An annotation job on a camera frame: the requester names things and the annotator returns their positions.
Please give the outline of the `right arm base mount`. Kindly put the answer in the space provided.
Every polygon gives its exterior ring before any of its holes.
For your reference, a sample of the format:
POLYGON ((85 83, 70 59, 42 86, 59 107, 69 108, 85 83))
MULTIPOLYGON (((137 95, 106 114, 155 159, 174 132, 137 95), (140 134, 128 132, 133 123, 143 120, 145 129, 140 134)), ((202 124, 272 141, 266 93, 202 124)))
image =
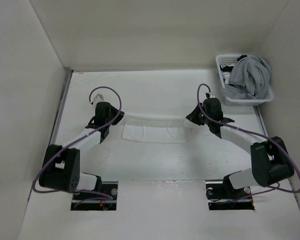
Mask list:
POLYGON ((251 194, 249 187, 234 189, 222 181, 207 181, 205 186, 210 211, 255 210, 251 196, 242 199, 251 194))

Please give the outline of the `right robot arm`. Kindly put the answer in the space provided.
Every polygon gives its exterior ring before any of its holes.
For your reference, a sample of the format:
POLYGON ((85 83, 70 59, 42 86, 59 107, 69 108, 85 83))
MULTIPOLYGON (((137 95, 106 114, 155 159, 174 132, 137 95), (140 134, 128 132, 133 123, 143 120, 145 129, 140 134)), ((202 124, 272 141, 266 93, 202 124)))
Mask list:
POLYGON ((235 144, 250 155, 251 167, 230 173, 221 184, 208 187, 208 199, 230 202, 245 199, 249 197, 245 188, 251 186, 266 187, 269 192, 289 192, 280 187, 280 182, 292 177, 297 171, 280 137, 269 138, 235 125, 233 119, 224 116, 217 98, 206 98, 198 103, 186 119, 198 126, 206 125, 213 135, 235 144))

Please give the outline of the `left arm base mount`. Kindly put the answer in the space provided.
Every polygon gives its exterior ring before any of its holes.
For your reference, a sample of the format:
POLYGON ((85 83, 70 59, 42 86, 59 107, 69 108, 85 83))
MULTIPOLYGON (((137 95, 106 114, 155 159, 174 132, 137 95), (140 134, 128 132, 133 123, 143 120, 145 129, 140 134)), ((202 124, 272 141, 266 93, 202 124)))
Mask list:
POLYGON ((115 211, 118 199, 117 181, 102 182, 97 193, 85 190, 72 196, 71 211, 115 211))

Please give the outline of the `white tank top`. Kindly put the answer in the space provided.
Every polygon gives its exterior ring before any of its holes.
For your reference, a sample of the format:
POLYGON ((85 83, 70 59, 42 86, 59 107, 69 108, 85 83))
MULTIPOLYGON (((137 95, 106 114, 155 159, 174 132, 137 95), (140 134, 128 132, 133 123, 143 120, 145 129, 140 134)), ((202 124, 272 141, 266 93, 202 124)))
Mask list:
POLYGON ((185 119, 180 116, 129 113, 119 125, 122 140, 149 144, 186 142, 185 119))

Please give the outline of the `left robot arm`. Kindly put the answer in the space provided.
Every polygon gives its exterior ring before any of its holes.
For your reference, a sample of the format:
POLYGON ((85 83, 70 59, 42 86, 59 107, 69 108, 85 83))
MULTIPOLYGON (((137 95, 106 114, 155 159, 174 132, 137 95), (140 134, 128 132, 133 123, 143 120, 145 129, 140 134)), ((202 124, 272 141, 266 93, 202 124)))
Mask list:
POLYGON ((84 130, 72 141, 47 147, 38 183, 41 187, 75 193, 85 191, 90 199, 102 195, 102 179, 81 170, 81 157, 101 144, 109 135, 110 127, 117 125, 125 113, 109 102, 96 104, 95 114, 84 130))

